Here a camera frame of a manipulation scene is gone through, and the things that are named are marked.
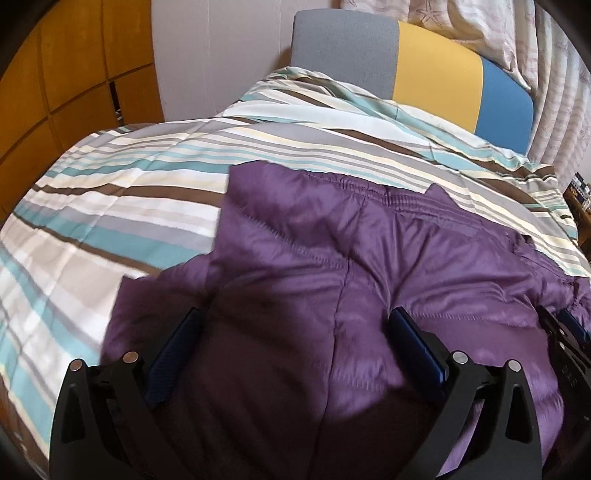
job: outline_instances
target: purple garment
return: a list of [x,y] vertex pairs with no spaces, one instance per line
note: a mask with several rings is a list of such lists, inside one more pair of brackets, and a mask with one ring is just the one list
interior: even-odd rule
[[545,458],[563,402],[534,307],[588,326],[590,298],[587,279],[437,185],[419,194],[257,161],[230,170],[211,254],[122,280],[102,359],[207,303],[204,336],[155,412],[198,478],[386,479],[436,414],[382,333],[392,308],[475,362],[519,360]]

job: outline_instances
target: bed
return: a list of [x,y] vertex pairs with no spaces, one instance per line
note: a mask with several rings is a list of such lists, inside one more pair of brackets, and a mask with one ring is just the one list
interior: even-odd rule
[[98,362],[122,276],[158,275],[212,249],[231,165],[263,159],[421,193],[438,183],[461,208],[526,236],[568,275],[591,277],[552,166],[479,137],[445,111],[380,98],[367,79],[354,85],[302,68],[317,61],[297,42],[305,32],[294,33],[300,66],[269,75],[214,118],[80,141],[0,230],[0,413],[40,474],[63,374],[74,358]]

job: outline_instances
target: striped bedspread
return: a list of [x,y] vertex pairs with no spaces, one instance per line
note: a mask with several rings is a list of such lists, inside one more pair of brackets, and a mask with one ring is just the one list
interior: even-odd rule
[[259,159],[416,192],[438,183],[591,276],[552,167],[320,73],[277,71],[215,118],[91,135],[0,231],[0,403],[42,469],[63,374],[73,358],[98,361],[122,275],[209,252],[228,168]]

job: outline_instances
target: cabinet door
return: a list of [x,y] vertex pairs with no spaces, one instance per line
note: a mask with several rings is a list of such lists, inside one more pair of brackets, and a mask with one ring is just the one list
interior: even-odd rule
[[126,124],[164,122],[153,65],[115,80],[115,87]]
[[11,212],[60,152],[47,121],[31,131],[0,163],[0,207]]
[[41,20],[41,66],[51,111],[106,81],[101,6],[100,0],[60,0]]
[[37,46],[39,30],[27,37],[0,79],[0,158],[46,115]]
[[109,78],[154,61],[151,0],[103,0],[103,32]]
[[118,126],[107,85],[86,92],[58,110],[51,119],[64,150],[91,133]]

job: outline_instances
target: metal pin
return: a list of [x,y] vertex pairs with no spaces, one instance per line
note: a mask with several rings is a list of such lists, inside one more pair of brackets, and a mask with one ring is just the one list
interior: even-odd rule
[[70,370],[76,372],[80,368],[82,368],[82,360],[80,360],[79,358],[77,358],[76,360],[72,360],[72,362],[70,363]]
[[461,352],[459,350],[457,352],[453,352],[452,358],[456,363],[460,365],[468,363],[468,356],[464,352]]
[[136,362],[138,360],[138,358],[139,358],[138,352],[131,351],[131,352],[127,352],[123,356],[123,361],[126,364],[132,364],[132,363]]
[[521,364],[517,360],[509,360],[509,368],[514,372],[518,372],[521,370]]

